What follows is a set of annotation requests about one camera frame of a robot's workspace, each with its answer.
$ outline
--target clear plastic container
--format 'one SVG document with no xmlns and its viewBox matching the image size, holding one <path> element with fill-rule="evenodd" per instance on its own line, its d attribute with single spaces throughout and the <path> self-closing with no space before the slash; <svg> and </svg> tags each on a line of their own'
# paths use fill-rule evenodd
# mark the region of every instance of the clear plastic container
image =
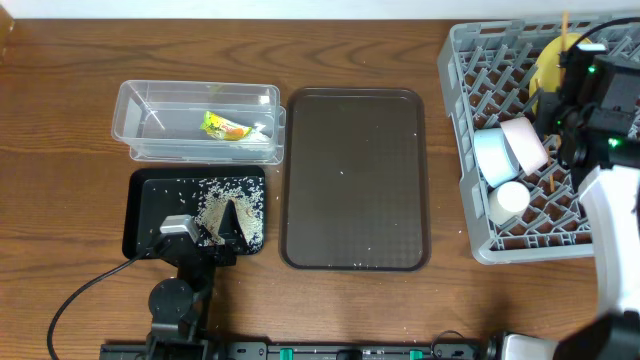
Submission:
<svg viewBox="0 0 640 360">
<path fill-rule="evenodd" d="M 262 135 L 214 139 L 200 129 L 206 111 Z M 129 80 L 120 87 L 111 134 L 138 161 L 278 164 L 285 119 L 273 85 Z"/>
</svg>

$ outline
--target yellow object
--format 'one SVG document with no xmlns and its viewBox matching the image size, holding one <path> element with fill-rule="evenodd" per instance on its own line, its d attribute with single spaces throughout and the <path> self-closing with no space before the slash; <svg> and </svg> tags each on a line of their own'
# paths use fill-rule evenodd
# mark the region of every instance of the yellow object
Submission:
<svg viewBox="0 0 640 360">
<path fill-rule="evenodd" d="M 581 34 L 570 33 L 567 34 L 566 46 L 571 47 L 573 43 L 578 41 L 582 36 Z M 591 44 L 589 39 L 584 39 L 582 44 Z M 538 71 L 531 78 L 529 82 L 529 96 L 533 96 L 538 90 L 538 84 L 542 86 L 544 91 L 556 91 L 560 86 L 560 68 L 557 66 L 560 63 L 560 51 L 562 49 L 562 36 L 558 36 L 547 47 L 542 50 L 536 66 Z M 538 110 L 538 104 L 533 105 L 533 113 Z"/>
<path fill-rule="evenodd" d="M 204 113 L 204 122 L 200 129 L 207 132 L 213 138 L 220 140 L 240 140 L 244 139 L 253 128 L 236 124 L 211 111 Z"/>
</svg>

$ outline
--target wooden stick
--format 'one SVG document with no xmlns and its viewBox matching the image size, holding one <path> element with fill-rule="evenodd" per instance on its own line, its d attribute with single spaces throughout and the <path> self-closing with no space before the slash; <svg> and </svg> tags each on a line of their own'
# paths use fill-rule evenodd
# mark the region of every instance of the wooden stick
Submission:
<svg viewBox="0 0 640 360">
<path fill-rule="evenodd" d="M 569 12 L 564 11 L 562 13 L 562 37 L 560 42 L 560 51 L 567 51 L 567 31 L 569 28 Z M 562 81 L 564 80 L 564 68 L 560 68 L 560 86 L 562 86 Z"/>
<path fill-rule="evenodd" d="M 3 62 L 4 52 L 6 51 L 5 44 L 14 25 L 15 22 L 11 15 L 0 5 L 0 64 Z"/>
<path fill-rule="evenodd" d="M 549 137 L 547 135 L 544 136 L 544 140 L 546 141 Z M 547 148 L 547 166 L 551 166 L 551 150 L 549 150 L 549 148 Z M 551 193 L 553 194 L 554 192 L 556 192 L 556 184 L 555 184 L 555 180 L 553 179 L 553 173 L 551 174 L 551 176 L 549 176 L 549 187 L 551 188 Z"/>
</svg>

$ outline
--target dish rack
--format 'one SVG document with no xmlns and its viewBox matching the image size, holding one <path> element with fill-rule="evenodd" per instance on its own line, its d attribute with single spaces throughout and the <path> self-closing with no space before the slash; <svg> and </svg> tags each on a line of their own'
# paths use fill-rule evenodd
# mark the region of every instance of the dish rack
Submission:
<svg viewBox="0 0 640 360">
<path fill-rule="evenodd" d="M 569 32 L 584 33 L 623 16 L 585 16 L 569 21 Z M 591 229 L 574 193 L 569 172 L 556 159 L 558 139 L 547 138 L 551 162 L 534 174 L 521 170 L 515 181 L 531 193 L 522 217 L 496 226 L 488 218 L 488 185 L 473 152 L 478 129 L 498 127 L 531 109 L 539 92 L 529 96 L 538 55 L 561 35 L 561 19 L 458 24 L 438 56 L 440 85 L 458 144 L 460 192 L 473 256 L 482 264 L 521 263 L 593 256 Z M 590 37 L 609 55 L 640 61 L 640 25 L 603 29 Z M 629 137 L 640 137 L 640 108 Z M 555 191 L 551 191 L 553 175 Z"/>
</svg>

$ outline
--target black cable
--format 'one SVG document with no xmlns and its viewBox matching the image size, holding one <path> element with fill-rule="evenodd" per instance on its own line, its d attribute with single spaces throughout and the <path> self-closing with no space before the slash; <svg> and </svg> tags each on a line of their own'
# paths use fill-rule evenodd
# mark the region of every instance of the black cable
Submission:
<svg viewBox="0 0 640 360">
<path fill-rule="evenodd" d="M 139 254 L 137 254 L 136 256 L 132 257 L 129 261 L 123 263 L 122 265 L 107 271 L 106 273 L 98 276 L 97 278 L 89 281 L 88 283 L 82 285 L 78 290 L 76 290 L 76 292 L 74 292 L 71 296 L 69 296 L 69 298 L 62 304 L 62 306 L 60 306 L 60 309 L 58 309 L 58 312 L 56 312 L 56 314 L 53 316 L 53 319 L 51 319 L 51 324 L 49 325 L 49 330 L 47 331 L 47 349 L 49 349 L 49 355 L 51 356 L 51 359 L 53 360 L 58 360 L 58 355 L 56 354 L 55 349 L 53 348 L 53 330 L 56 328 L 56 324 L 58 323 L 58 319 L 60 319 L 60 316 L 62 315 L 62 313 L 64 312 L 64 310 L 69 306 L 69 304 L 71 304 L 71 302 L 73 300 L 75 300 L 75 298 L 78 297 L 78 295 L 82 294 L 82 292 L 84 292 L 85 290 L 87 290 L 88 288 L 90 288 L 91 286 L 99 283 L 100 281 L 108 278 L 109 276 L 118 273 L 120 270 L 128 267 L 129 265 L 133 264 L 134 262 L 136 262 L 137 260 L 140 260 L 142 257 L 144 257 L 147 254 L 147 251 L 142 251 Z"/>
<path fill-rule="evenodd" d="M 578 46 L 578 44 L 582 42 L 582 40 L 586 39 L 587 37 L 595 34 L 596 32 L 604 28 L 608 28 L 610 26 L 615 26 L 615 25 L 625 25 L 631 22 L 640 22 L 640 17 L 615 19 L 615 20 L 607 21 L 604 24 L 600 24 L 594 27 L 593 29 L 587 31 L 586 33 L 582 34 L 582 36 L 580 36 L 580 38 L 576 42 L 574 42 L 573 45 L 571 45 L 571 47 L 569 47 L 569 50 L 567 50 L 567 53 L 570 53 L 576 46 Z"/>
<path fill-rule="evenodd" d="M 460 336 L 463 340 L 466 340 L 466 338 L 460 334 L 459 332 L 455 331 L 455 330 L 446 330 L 441 332 L 438 336 L 436 336 L 435 339 L 433 339 L 433 341 L 431 342 L 431 356 L 433 356 L 433 358 L 435 359 L 442 359 L 440 356 L 438 356 L 435 352 L 435 348 L 436 348 L 436 343 L 438 342 L 438 340 L 440 340 L 440 337 L 442 337 L 442 335 L 446 335 L 446 334 L 456 334 L 458 336 Z"/>
<path fill-rule="evenodd" d="M 594 109 L 598 107 L 598 103 L 593 101 L 582 107 L 580 112 L 578 113 L 578 122 L 575 124 L 576 128 L 582 127 L 585 122 L 584 119 L 587 119 L 587 115 L 591 115 L 589 112 L 593 112 Z"/>
</svg>

